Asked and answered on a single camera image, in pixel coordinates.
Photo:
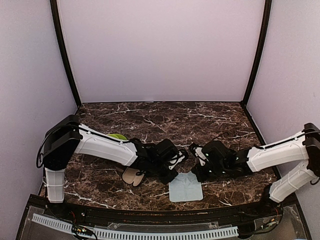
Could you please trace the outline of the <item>black quilted glasses case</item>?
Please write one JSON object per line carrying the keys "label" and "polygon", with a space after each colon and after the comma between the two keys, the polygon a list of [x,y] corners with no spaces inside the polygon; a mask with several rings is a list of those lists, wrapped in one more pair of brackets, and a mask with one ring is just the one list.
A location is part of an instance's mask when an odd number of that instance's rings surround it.
{"label": "black quilted glasses case", "polygon": [[142,183],[145,174],[146,172],[143,170],[127,167],[122,173],[122,180],[128,185],[138,187]]}

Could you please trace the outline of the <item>blue cleaning cloth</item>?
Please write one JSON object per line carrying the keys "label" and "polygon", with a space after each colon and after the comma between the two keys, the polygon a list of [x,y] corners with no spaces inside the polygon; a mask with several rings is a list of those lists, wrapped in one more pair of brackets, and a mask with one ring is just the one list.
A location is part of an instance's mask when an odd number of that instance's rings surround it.
{"label": "blue cleaning cloth", "polygon": [[168,185],[169,200],[173,203],[200,201],[204,198],[202,185],[191,171],[179,173]]}

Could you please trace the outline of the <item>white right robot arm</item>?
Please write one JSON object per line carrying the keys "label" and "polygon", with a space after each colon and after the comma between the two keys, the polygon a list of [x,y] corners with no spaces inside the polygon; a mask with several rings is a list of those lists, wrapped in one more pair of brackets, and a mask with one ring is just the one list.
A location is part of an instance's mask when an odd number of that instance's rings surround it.
{"label": "white right robot arm", "polygon": [[220,140],[211,140],[204,146],[192,143],[189,150],[199,160],[191,171],[200,183],[208,178],[247,176],[297,161],[296,167],[265,188],[263,200],[255,205],[260,217],[266,217],[275,204],[320,176],[320,130],[313,123],[306,123],[293,136],[263,146],[235,151]]}

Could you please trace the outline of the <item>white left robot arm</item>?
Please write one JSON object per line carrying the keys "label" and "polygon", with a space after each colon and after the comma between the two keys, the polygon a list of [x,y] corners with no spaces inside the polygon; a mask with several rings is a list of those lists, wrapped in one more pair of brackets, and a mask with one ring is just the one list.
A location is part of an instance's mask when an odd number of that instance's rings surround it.
{"label": "white left robot arm", "polygon": [[73,154],[94,156],[125,166],[122,180],[133,187],[144,177],[157,177],[164,185],[173,181],[176,165],[189,155],[178,149],[169,139],[142,143],[117,133],[104,134],[82,123],[71,114],[46,132],[36,157],[37,168],[44,168],[47,199],[51,210],[60,218],[67,218],[70,206],[64,202],[65,170]]}

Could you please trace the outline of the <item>green bowl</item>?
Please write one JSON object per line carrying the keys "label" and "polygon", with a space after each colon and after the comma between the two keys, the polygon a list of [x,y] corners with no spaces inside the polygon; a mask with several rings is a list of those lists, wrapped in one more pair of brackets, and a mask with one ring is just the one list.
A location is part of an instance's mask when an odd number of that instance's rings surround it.
{"label": "green bowl", "polygon": [[109,137],[112,137],[112,138],[115,138],[115,139],[119,139],[121,141],[128,141],[128,139],[122,135],[122,134],[118,134],[118,133],[111,133],[111,134],[108,134]]}

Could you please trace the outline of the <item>black corner frame post right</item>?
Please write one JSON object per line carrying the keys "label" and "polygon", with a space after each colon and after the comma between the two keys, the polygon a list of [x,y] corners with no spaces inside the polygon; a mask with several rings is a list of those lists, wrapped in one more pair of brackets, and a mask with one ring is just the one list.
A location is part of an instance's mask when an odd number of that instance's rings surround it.
{"label": "black corner frame post right", "polygon": [[244,96],[241,103],[241,106],[243,108],[246,108],[250,97],[251,93],[253,91],[253,87],[255,84],[255,80],[258,74],[260,62],[262,59],[263,55],[263,50],[265,46],[265,41],[267,37],[267,32],[268,32],[268,26],[269,26],[269,21],[270,21],[270,16],[271,16],[271,9],[272,9],[272,0],[265,0],[264,1],[264,8],[263,8],[263,14],[262,14],[262,20],[261,20],[261,26],[260,26],[260,31],[259,31],[259,36],[258,36],[258,42],[256,46],[256,51],[252,63],[252,68],[250,71],[248,83],[244,92]]}

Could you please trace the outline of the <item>black corner frame post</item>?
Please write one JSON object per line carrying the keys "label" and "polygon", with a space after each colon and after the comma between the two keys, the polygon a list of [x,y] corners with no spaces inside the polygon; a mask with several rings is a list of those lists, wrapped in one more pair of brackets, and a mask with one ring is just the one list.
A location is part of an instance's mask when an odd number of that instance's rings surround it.
{"label": "black corner frame post", "polygon": [[75,101],[75,104],[77,108],[79,108],[82,105],[82,101],[76,86],[76,82],[72,73],[72,68],[71,68],[71,64],[70,64],[68,53],[67,53],[67,48],[66,48],[66,44],[63,36],[63,29],[62,29],[62,24],[60,20],[59,9],[58,9],[58,1],[50,0],[49,2],[50,2],[51,15],[53,20],[55,35],[56,35],[64,71],[65,71],[67,81],[68,81],[73,99]]}
{"label": "black corner frame post", "polygon": [[258,36],[258,42],[256,46],[256,51],[252,63],[252,68],[250,71],[248,83],[244,92],[244,96],[241,103],[241,106],[243,108],[246,108],[250,97],[251,93],[253,91],[253,87],[255,84],[255,80],[258,74],[260,62],[262,59],[263,55],[263,50],[265,46],[265,41],[267,37],[267,32],[268,32],[268,26],[269,26],[269,21],[270,21],[270,16],[271,16],[271,9],[272,9],[272,0],[265,0],[264,1],[264,8],[263,8],[263,14],[262,14],[262,20],[261,20],[261,26],[260,26],[260,31],[259,31],[259,36]]}

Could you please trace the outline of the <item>black corner frame post left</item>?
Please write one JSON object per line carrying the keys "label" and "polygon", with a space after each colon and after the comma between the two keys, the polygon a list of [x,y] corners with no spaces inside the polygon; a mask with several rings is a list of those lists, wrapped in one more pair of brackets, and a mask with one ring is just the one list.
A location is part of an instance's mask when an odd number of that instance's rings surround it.
{"label": "black corner frame post left", "polygon": [[60,20],[59,9],[58,9],[58,1],[50,0],[49,2],[50,2],[51,15],[53,20],[55,35],[56,35],[64,71],[65,71],[67,81],[68,81],[73,99],[75,101],[75,104],[77,108],[79,108],[82,105],[82,101],[76,86],[76,82],[72,73],[72,68],[71,68],[71,64],[70,64],[68,53],[67,53],[67,48],[66,48],[66,44],[63,36],[63,29],[62,29],[62,24]]}

